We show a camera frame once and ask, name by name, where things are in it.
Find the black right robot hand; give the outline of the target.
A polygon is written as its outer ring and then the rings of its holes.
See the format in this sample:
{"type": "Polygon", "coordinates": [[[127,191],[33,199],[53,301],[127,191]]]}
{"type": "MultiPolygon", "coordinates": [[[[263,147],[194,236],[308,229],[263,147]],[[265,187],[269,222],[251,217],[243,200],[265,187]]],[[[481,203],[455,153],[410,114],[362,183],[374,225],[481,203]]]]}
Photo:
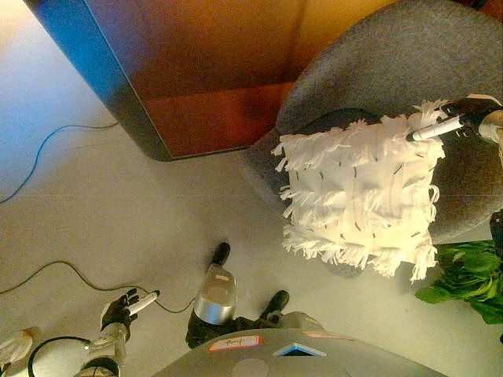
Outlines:
{"type": "Polygon", "coordinates": [[[485,94],[470,94],[456,101],[424,103],[420,110],[423,126],[410,132],[407,141],[423,141],[452,131],[472,132],[498,143],[502,130],[502,104],[485,94]]]}

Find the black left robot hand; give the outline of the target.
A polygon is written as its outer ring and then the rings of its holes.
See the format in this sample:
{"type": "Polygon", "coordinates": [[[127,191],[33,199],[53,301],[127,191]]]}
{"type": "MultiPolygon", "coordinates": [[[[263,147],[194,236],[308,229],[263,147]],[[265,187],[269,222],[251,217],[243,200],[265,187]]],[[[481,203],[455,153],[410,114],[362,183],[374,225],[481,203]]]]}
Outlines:
{"type": "Polygon", "coordinates": [[[101,330],[110,324],[123,324],[129,328],[130,323],[138,317],[138,313],[160,296],[160,291],[147,292],[143,297],[137,288],[130,289],[126,294],[105,306],[101,314],[101,330]]]}

